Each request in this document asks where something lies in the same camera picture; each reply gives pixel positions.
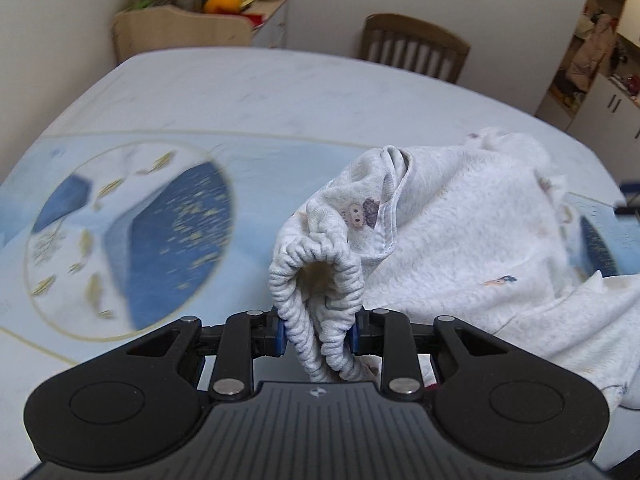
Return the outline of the light grey printed sweatpants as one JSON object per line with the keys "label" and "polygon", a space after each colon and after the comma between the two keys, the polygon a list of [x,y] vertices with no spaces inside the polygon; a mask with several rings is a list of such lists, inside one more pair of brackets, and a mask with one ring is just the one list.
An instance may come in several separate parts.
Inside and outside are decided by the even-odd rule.
{"label": "light grey printed sweatpants", "polygon": [[580,217],[549,153],[485,129],[461,145],[374,148],[280,229],[269,288],[314,382],[370,380],[345,337],[363,308],[448,314],[639,405],[639,280],[579,274]]}

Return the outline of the blue white patterned table mat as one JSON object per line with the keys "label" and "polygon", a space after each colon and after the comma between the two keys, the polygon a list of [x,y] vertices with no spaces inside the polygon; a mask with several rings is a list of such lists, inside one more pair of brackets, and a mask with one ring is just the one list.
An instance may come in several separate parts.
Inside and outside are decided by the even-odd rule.
{"label": "blue white patterned table mat", "polygon": [[[286,220],[373,148],[245,134],[37,142],[1,188],[1,325],[80,361],[182,314],[275,307]],[[639,228],[566,189],[579,274],[639,279]]]}

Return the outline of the brown wooden chair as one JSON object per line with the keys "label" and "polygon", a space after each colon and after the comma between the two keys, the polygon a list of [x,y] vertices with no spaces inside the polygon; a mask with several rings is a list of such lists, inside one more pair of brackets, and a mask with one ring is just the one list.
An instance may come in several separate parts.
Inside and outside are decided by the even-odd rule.
{"label": "brown wooden chair", "polygon": [[471,45],[438,25],[395,13],[375,13],[363,23],[359,58],[455,84]]}

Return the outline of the white sideboard cabinet with stickers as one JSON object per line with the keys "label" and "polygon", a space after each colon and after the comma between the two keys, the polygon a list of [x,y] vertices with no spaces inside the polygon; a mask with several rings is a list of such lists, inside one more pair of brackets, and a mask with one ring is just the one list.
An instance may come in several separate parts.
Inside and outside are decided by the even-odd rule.
{"label": "white sideboard cabinet with stickers", "polygon": [[586,0],[536,117],[603,159],[639,139],[639,0]]}

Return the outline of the wooden side shelf unit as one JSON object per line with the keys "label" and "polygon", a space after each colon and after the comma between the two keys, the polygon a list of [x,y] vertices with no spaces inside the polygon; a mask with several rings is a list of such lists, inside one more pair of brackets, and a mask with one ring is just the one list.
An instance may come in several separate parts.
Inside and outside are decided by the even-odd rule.
{"label": "wooden side shelf unit", "polygon": [[112,35],[116,62],[141,53],[179,48],[286,47],[288,0],[258,0],[240,15],[183,11],[154,6],[120,12]]}

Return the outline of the orange round fruit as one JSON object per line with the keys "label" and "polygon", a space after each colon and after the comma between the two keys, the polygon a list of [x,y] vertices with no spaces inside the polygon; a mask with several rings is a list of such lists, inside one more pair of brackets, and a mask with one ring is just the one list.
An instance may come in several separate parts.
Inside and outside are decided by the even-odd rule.
{"label": "orange round fruit", "polygon": [[202,11],[205,14],[238,15],[242,11],[242,0],[206,0]]}

